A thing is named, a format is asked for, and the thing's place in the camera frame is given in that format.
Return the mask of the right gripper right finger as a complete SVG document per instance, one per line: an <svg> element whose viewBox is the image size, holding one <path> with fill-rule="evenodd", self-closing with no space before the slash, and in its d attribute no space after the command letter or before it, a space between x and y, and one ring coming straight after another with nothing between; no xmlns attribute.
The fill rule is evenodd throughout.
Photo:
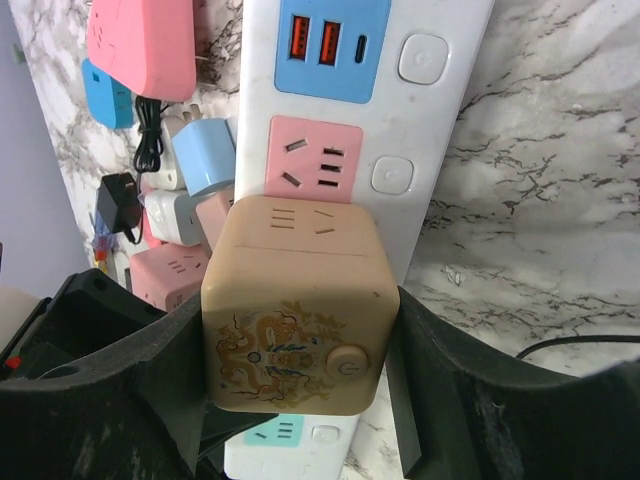
<svg viewBox="0 0 640 480"><path fill-rule="evenodd" d="M407 479L635 479L639 364L573 377L502 353L402 292L386 359Z"/></svg>

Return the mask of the blue plug adapter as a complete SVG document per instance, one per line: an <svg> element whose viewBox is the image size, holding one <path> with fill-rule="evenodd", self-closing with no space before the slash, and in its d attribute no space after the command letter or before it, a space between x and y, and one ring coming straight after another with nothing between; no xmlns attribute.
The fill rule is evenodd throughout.
<svg viewBox="0 0 640 480"><path fill-rule="evenodd" d="M92 117L113 130L132 127L134 115L130 89L93 65L88 58L82 61L81 71Z"/></svg>

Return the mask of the orange tan plug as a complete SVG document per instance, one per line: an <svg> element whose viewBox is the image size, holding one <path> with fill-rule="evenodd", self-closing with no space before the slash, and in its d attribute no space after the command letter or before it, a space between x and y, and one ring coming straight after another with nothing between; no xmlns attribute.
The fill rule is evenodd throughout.
<svg viewBox="0 0 640 480"><path fill-rule="evenodd" d="M399 303L365 209L243 198L201 286L208 397L229 411L359 414L374 400Z"/></svg>

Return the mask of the light blue plug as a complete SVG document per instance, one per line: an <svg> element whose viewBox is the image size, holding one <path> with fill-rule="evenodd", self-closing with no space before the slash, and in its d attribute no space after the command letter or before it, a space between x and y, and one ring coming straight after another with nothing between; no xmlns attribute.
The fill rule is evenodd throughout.
<svg viewBox="0 0 640 480"><path fill-rule="evenodd" d="M186 189L200 196L235 181L236 151L223 118L203 118L186 124L172 139Z"/></svg>

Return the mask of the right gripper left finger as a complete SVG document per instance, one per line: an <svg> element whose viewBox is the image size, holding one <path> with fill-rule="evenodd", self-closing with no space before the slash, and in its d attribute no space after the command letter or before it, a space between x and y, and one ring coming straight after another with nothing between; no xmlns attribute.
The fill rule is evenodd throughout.
<svg viewBox="0 0 640 480"><path fill-rule="evenodd" d="M5 479L218 479L224 442L266 421L207 400L198 296L163 312L97 269L1 290Z"/></svg>

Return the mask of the pink triangular power strip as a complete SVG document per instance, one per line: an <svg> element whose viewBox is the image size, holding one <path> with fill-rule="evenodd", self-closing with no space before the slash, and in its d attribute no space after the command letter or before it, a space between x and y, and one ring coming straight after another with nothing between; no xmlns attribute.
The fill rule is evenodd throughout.
<svg viewBox="0 0 640 480"><path fill-rule="evenodd" d="M94 1L87 48L93 65L138 96L183 102L195 91L191 1Z"/></svg>

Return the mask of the pink cube socket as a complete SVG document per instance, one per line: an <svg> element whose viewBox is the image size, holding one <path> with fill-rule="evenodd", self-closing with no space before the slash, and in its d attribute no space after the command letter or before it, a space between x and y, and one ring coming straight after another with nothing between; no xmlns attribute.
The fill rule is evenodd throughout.
<svg viewBox="0 0 640 480"><path fill-rule="evenodd" d="M198 292L208 257L200 245L164 244L130 257L132 292L155 308L170 312Z"/></svg>

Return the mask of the beige pink USB charger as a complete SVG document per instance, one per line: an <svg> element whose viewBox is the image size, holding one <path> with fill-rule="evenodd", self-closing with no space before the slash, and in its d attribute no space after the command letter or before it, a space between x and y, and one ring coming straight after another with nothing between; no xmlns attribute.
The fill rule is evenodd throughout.
<svg viewBox="0 0 640 480"><path fill-rule="evenodd" d="M210 257L219 240L229 210L234 203L234 188L229 187L207 196L195 207L194 222L200 242Z"/></svg>

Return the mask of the small black charger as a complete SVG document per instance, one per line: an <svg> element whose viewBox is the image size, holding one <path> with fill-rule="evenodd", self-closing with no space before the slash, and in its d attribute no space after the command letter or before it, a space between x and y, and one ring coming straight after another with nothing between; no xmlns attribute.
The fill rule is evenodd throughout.
<svg viewBox="0 0 640 480"><path fill-rule="evenodd" d="M133 245L142 240L142 233L134 234L142 220L140 191L134 177L128 173L103 176L97 191L97 211L109 233L123 233Z"/></svg>

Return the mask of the white plug adapter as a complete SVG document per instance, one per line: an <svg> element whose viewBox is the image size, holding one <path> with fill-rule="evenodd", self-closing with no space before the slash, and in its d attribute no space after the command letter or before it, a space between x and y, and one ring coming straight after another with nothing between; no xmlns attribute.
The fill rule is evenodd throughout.
<svg viewBox="0 0 640 480"><path fill-rule="evenodd" d="M186 190L152 190L143 202L151 234L158 240L191 247L199 244L192 214L203 197L192 197Z"/></svg>

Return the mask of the white power strip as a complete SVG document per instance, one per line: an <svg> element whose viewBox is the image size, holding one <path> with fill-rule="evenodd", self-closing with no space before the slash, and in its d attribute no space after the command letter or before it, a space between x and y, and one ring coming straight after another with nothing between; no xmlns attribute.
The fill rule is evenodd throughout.
<svg viewBox="0 0 640 480"><path fill-rule="evenodd" d="M492 8L245 2L235 203L264 196L365 209L399 290ZM227 476L339 477L360 413L267 414L227 441Z"/></svg>

